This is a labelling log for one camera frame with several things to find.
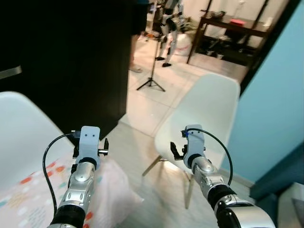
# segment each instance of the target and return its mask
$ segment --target blue wall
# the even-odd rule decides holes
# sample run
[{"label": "blue wall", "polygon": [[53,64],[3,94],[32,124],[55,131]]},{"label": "blue wall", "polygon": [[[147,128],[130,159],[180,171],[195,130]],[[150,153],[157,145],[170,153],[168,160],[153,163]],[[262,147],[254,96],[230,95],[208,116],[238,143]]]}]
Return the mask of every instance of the blue wall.
[{"label": "blue wall", "polygon": [[304,138],[303,12],[301,1],[239,102],[228,149],[235,173],[252,182]]}]

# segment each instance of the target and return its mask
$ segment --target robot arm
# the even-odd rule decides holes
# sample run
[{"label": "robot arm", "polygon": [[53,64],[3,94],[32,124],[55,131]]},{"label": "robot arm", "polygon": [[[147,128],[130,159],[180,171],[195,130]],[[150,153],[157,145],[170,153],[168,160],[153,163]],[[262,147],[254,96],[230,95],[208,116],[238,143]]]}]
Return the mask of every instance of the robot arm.
[{"label": "robot arm", "polygon": [[179,0],[179,2],[177,3],[177,7],[179,8],[178,15],[182,15],[183,11],[184,11],[184,4],[183,4],[182,0]]},{"label": "robot arm", "polygon": [[94,189],[94,172],[100,166],[99,154],[107,155],[108,142],[98,149],[100,129],[83,126],[79,151],[74,150],[76,163],[72,166],[68,189],[48,228],[82,228]]},{"label": "robot arm", "polygon": [[[192,170],[203,196],[214,210],[219,228],[275,228],[266,212],[250,202],[240,199],[224,183],[217,169],[203,153],[203,133],[188,132],[190,128],[202,129],[200,125],[188,125],[182,131],[182,136],[186,137],[188,141],[183,149],[182,157],[185,165]],[[173,154],[175,159],[180,159],[176,151]]]}]

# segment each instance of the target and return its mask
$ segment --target bottle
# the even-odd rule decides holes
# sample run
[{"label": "bottle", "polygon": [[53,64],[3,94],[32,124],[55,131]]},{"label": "bottle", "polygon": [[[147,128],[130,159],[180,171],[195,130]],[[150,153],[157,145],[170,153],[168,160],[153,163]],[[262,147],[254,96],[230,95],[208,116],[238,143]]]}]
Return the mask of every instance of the bottle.
[{"label": "bottle", "polygon": [[235,11],[234,15],[232,16],[232,18],[234,18],[234,19],[239,18],[239,15],[241,14],[241,10],[244,6],[244,3],[245,3],[245,0],[239,0],[238,1],[236,11]]}]

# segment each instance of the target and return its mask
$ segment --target patterned cloth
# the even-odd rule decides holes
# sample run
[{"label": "patterned cloth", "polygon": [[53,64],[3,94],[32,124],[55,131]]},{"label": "patterned cloth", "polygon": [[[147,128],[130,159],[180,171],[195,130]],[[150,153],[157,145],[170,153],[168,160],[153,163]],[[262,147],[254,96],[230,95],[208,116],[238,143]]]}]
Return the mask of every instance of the patterned cloth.
[{"label": "patterned cloth", "polygon": [[[72,155],[47,167],[57,205],[67,190]],[[95,172],[95,188],[83,228],[113,228],[143,199],[134,193],[127,176],[107,158]],[[53,218],[53,201],[42,171],[32,173],[11,189],[0,192],[0,224],[8,228],[46,228]]]}]

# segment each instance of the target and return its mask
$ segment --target white humanoid robot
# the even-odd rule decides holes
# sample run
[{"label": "white humanoid robot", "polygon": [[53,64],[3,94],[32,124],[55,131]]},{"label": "white humanoid robot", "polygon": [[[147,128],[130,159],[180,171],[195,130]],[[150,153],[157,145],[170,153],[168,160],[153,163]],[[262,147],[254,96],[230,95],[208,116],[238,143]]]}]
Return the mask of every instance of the white humanoid robot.
[{"label": "white humanoid robot", "polygon": [[[174,8],[178,6],[179,9],[179,19],[180,19],[180,27],[184,27],[184,22],[185,19],[183,17],[183,4],[182,4],[182,0],[167,0],[165,5],[164,5],[164,9],[163,9],[163,15],[162,15],[162,20],[161,20],[161,31],[163,33],[163,36],[161,38],[161,49],[160,49],[160,53],[159,56],[156,57],[157,61],[160,60],[165,60],[165,62],[163,63],[162,67],[169,67],[171,66],[171,64],[169,63],[171,56],[174,53],[174,50],[176,48],[176,42],[177,42],[177,25],[173,22],[172,17],[173,17],[173,11]],[[168,34],[171,33],[172,35],[172,41],[170,42],[170,47],[168,49],[168,53],[167,53],[167,57],[164,58],[162,57],[163,52],[166,48],[166,44],[168,41]]]}]

